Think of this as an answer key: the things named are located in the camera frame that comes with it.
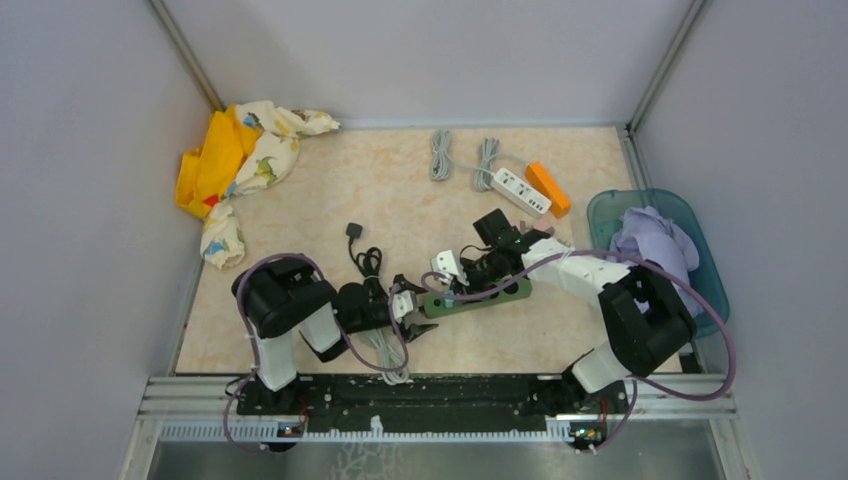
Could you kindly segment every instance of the white wall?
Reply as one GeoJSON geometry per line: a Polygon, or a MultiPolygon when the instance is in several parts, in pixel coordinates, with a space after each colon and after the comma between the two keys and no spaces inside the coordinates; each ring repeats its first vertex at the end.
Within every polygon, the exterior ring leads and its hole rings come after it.
{"type": "Polygon", "coordinates": [[[225,102],[346,126],[624,122],[691,0],[168,0],[225,102]]]}
{"type": "Polygon", "coordinates": [[[174,349],[208,110],[142,0],[0,5],[0,476],[114,478],[174,349]]]}
{"type": "Polygon", "coordinates": [[[639,136],[718,263],[768,479],[848,466],[846,25],[844,0],[715,2],[639,136]]]}

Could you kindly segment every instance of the white cable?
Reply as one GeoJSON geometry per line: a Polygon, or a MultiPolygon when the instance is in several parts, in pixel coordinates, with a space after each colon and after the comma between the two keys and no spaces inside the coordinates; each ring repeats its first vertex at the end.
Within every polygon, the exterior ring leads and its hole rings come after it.
{"type": "Polygon", "coordinates": [[[450,140],[451,133],[449,130],[438,130],[430,138],[430,146],[433,149],[433,164],[430,167],[431,180],[437,182],[447,180],[451,173],[450,165],[453,163],[457,167],[476,170],[477,172],[474,174],[473,187],[478,192],[485,192],[492,188],[492,175],[495,174],[493,170],[495,158],[509,157],[514,160],[518,160],[525,165],[528,163],[527,160],[518,155],[514,155],[512,153],[498,153],[498,144],[500,142],[497,138],[492,137],[486,137],[480,145],[479,167],[457,162],[448,153],[450,140]]]}
{"type": "MultiPolygon", "coordinates": [[[[403,364],[403,355],[386,339],[383,328],[368,330],[363,335],[377,350],[377,362],[381,367],[395,368],[403,364]]],[[[399,372],[380,372],[387,385],[398,385],[409,381],[409,366],[399,372]]]]}
{"type": "Polygon", "coordinates": [[[430,167],[430,179],[440,182],[447,180],[450,177],[450,165],[453,163],[457,167],[467,168],[469,170],[477,170],[477,175],[474,180],[474,188],[479,192],[484,192],[489,189],[489,184],[486,181],[481,181],[481,177],[491,180],[495,172],[483,168],[481,163],[479,167],[457,162],[448,153],[450,147],[451,133],[448,130],[438,130],[430,138],[430,146],[433,149],[433,164],[430,167]]]}

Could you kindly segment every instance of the green power strip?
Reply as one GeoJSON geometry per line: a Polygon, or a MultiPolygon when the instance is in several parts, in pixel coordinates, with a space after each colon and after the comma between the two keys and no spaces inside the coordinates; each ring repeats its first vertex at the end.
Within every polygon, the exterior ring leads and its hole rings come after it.
{"type": "Polygon", "coordinates": [[[518,282],[510,285],[502,292],[498,292],[495,294],[496,296],[494,298],[472,303],[454,302],[453,306],[450,308],[445,307],[445,300],[443,298],[437,297],[432,293],[427,293],[424,295],[424,316],[427,318],[447,317],[448,315],[456,313],[468,312],[470,310],[477,310],[478,308],[486,308],[493,305],[499,305],[501,303],[521,300],[522,298],[529,297],[531,293],[533,293],[533,285],[530,283],[530,280],[527,280],[526,278],[520,279],[518,282]]]}

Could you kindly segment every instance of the purple cloth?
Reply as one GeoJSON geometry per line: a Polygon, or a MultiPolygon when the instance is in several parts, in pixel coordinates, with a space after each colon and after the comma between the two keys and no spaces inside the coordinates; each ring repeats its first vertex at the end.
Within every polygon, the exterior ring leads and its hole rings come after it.
{"type": "MultiPolygon", "coordinates": [[[[612,236],[610,250],[659,264],[663,270],[689,283],[689,272],[698,268],[698,249],[686,232],[663,218],[654,207],[628,208],[621,217],[624,226],[612,236]]],[[[615,257],[607,260],[617,262],[615,257]]],[[[675,285],[678,295],[693,317],[704,311],[689,294],[675,285]]]]}

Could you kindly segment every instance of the white power strip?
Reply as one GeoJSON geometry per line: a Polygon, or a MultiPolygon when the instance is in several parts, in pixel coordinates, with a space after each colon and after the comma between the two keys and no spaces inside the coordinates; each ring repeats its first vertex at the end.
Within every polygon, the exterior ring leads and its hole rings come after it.
{"type": "Polygon", "coordinates": [[[551,208],[551,201],[546,196],[505,168],[492,177],[492,188],[534,217],[541,217],[551,208]]]}

